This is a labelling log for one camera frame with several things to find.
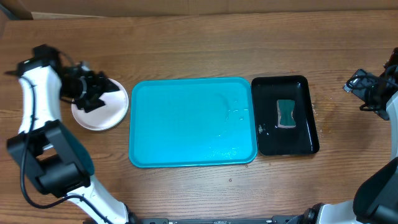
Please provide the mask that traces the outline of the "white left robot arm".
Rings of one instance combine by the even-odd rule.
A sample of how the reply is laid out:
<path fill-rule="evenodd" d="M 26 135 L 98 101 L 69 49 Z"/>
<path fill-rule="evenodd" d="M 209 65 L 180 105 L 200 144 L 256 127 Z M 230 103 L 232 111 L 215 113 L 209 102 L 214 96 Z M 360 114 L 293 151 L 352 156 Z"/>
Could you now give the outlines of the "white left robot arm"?
<path fill-rule="evenodd" d="M 64 67 L 53 60 L 27 60 L 13 72 L 23 91 L 24 114 L 7 151 L 20 167 L 21 192 L 28 204 L 48 209 L 69 201 L 95 223 L 135 223 L 128 207 L 116 200 L 95 177 L 88 151 L 62 124 L 60 100 L 93 111 L 100 97 L 119 90 L 104 73 L 81 65 Z"/>

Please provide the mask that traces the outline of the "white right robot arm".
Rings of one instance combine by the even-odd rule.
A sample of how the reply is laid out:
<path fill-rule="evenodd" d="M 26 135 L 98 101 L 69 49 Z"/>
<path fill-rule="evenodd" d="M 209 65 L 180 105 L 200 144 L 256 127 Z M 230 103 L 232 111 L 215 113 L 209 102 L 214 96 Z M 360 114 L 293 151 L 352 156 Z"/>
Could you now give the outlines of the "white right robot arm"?
<path fill-rule="evenodd" d="M 391 161 L 357 190 L 354 199 L 319 203 L 290 223 L 397 223 L 397 65 L 386 65 L 380 76 L 362 69 L 343 89 L 364 101 L 361 111 L 385 112 L 391 123 Z"/>

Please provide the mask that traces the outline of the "green and yellow sponge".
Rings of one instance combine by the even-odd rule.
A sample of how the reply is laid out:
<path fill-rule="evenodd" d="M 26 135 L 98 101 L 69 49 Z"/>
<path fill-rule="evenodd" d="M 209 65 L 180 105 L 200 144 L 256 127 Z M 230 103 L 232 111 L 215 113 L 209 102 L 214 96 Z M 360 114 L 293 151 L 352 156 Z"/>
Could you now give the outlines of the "green and yellow sponge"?
<path fill-rule="evenodd" d="M 277 100 L 277 127 L 290 129 L 296 127 L 293 117 L 294 100 Z"/>

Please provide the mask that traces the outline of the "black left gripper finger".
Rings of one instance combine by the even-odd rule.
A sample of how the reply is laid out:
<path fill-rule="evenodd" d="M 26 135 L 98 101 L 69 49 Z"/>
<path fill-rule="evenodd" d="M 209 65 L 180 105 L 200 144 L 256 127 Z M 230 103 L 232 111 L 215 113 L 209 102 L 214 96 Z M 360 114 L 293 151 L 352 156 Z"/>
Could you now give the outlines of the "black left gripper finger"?
<path fill-rule="evenodd" d="M 96 82 L 101 93 L 111 93 L 115 91 L 119 91 L 119 87 L 114 84 L 105 74 L 104 72 L 99 72 L 96 75 Z"/>
<path fill-rule="evenodd" d="M 84 110 L 84 112 L 89 113 L 105 105 L 105 102 L 99 98 L 89 99 L 87 97 L 80 98 L 76 100 L 76 107 L 79 110 Z"/>

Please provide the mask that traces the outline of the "pink plate with stain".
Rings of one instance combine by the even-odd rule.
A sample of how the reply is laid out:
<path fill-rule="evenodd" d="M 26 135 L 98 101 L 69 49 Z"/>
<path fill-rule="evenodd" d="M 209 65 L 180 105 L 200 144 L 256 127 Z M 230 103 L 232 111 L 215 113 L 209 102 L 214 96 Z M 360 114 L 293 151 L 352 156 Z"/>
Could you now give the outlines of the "pink plate with stain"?
<path fill-rule="evenodd" d="M 100 99 L 105 105 L 89 113 L 72 105 L 72 115 L 78 124 L 92 131 L 104 131 L 118 125 L 127 114 L 129 97 L 126 89 L 116 80 L 110 79 L 119 91 L 104 93 Z"/>

